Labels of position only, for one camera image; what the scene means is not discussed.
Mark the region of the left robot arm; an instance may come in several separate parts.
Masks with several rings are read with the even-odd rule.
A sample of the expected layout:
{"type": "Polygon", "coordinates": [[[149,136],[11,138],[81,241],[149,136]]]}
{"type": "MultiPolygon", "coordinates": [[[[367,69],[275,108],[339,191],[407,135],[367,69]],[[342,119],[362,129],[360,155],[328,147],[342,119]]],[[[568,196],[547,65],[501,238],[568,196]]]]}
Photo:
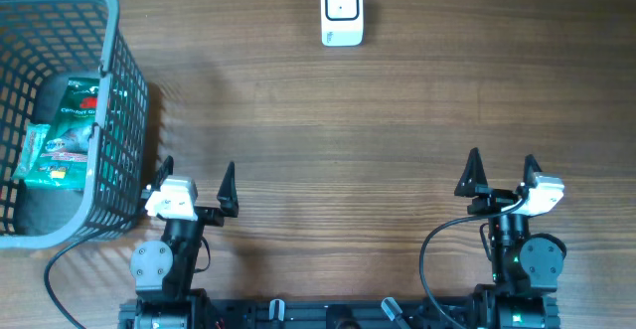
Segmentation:
{"type": "Polygon", "coordinates": [[[226,218],[239,214],[235,164],[226,170],[216,207],[198,206],[193,178],[175,176],[174,159],[167,157],[150,184],[142,191],[147,215],[165,222],[158,241],[135,249],[130,272],[137,299],[120,307],[120,328],[223,328],[223,317],[204,289],[192,281],[199,250],[210,249],[206,227],[222,227],[226,218]]]}

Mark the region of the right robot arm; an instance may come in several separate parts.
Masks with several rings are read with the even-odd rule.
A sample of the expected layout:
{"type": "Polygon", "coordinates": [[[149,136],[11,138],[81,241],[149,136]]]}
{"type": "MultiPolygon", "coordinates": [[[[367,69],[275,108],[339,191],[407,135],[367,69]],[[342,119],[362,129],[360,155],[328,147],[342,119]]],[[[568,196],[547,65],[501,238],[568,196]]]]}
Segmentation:
{"type": "Polygon", "coordinates": [[[561,178],[543,172],[534,156],[525,158],[523,181],[512,190],[488,185],[479,150],[470,150],[454,194],[472,200],[467,212],[488,218],[482,238],[493,283],[469,296],[468,328],[556,329],[561,325],[557,291],[566,258],[564,242],[532,234],[530,219],[551,211],[564,195],[561,178]]]}

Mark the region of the green 3M gloves package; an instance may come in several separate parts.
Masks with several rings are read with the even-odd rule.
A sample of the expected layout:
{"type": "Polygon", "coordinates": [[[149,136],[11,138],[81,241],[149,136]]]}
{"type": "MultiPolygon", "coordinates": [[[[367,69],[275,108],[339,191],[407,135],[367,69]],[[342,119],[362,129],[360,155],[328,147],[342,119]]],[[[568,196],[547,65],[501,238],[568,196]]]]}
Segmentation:
{"type": "Polygon", "coordinates": [[[82,190],[87,173],[100,80],[69,78],[62,98],[24,178],[34,189],[82,190]]]}

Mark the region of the light green wipes packet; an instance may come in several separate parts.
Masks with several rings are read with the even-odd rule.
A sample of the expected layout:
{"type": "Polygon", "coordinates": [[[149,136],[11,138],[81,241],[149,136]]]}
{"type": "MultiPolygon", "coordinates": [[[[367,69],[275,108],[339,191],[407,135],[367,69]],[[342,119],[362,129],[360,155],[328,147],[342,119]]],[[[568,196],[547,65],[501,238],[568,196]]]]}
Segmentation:
{"type": "Polygon", "coordinates": [[[50,128],[50,124],[29,123],[27,125],[25,141],[18,165],[11,177],[12,180],[23,180],[27,177],[41,152],[50,128]]]}

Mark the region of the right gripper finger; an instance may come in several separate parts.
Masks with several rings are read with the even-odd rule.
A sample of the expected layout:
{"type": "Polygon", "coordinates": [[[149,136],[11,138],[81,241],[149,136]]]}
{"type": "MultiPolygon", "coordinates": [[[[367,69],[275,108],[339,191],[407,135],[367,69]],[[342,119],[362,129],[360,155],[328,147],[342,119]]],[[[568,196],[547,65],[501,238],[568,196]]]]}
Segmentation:
{"type": "Polygon", "coordinates": [[[454,190],[457,197],[481,197],[489,194],[489,186],[479,149],[472,148],[466,166],[454,190]]]}
{"type": "Polygon", "coordinates": [[[536,187],[537,177],[542,174],[543,170],[533,154],[525,157],[523,183],[524,187],[536,187]]]}

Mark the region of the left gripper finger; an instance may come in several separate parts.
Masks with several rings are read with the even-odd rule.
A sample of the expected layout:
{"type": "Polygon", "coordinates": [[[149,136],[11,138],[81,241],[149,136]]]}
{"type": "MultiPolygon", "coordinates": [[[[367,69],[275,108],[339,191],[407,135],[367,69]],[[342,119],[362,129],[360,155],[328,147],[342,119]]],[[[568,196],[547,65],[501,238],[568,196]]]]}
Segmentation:
{"type": "Polygon", "coordinates": [[[174,159],[172,156],[167,156],[161,166],[155,171],[151,182],[148,184],[149,191],[157,191],[162,183],[173,174],[174,171],[174,159]]]}
{"type": "Polygon", "coordinates": [[[232,218],[236,218],[239,215],[239,200],[235,171],[235,163],[231,161],[217,194],[221,212],[225,217],[232,218]]]}

